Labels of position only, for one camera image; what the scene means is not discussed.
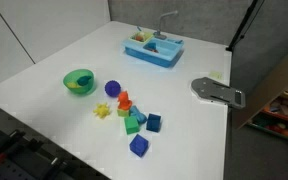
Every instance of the floor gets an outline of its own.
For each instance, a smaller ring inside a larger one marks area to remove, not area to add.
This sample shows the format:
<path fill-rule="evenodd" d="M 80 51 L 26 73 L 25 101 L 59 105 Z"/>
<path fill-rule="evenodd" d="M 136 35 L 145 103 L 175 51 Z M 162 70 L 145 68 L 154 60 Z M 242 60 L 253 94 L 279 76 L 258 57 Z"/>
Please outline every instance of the floor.
<path fill-rule="evenodd" d="M 288 180 L 288 141 L 249 126 L 227 129 L 225 180 Z"/>

